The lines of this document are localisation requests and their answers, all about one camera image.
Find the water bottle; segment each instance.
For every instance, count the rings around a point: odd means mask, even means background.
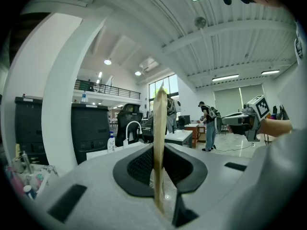
[[[113,131],[110,131],[110,138],[107,141],[107,150],[109,153],[115,151],[115,138],[113,136]]]
[[[82,102],[85,102],[85,98],[86,98],[86,93],[84,91],[83,94],[82,94]]]

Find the faucet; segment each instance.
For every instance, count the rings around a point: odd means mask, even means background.
[[[129,141],[129,138],[128,138],[128,126],[132,123],[137,123],[140,127],[140,134],[142,134],[142,127],[141,127],[141,124],[137,121],[131,121],[130,123],[127,124],[127,127],[126,127],[126,139],[124,140],[124,149],[125,148],[128,148],[128,141]]]

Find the jeans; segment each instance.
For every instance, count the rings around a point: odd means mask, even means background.
[[[166,127],[169,133],[173,133],[173,126],[174,126],[174,131],[177,129],[176,118],[177,118],[176,113],[166,117]]]
[[[207,124],[206,127],[206,149],[211,149],[215,140],[215,126],[214,121]]]

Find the balcony railing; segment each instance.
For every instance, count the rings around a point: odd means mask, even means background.
[[[103,94],[111,94],[111,95],[117,95],[122,97],[129,97],[133,99],[140,99],[141,93],[125,90],[105,84],[100,83],[94,83],[89,81],[83,81],[83,80],[76,80],[75,83],[75,90],[81,90],[81,91],[91,91],[96,93],[103,93]]]

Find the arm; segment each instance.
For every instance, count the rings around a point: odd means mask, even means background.
[[[258,134],[278,137],[283,134],[290,133],[291,130],[292,125],[290,120],[274,120],[266,118],[261,121],[261,126],[258,130]]]

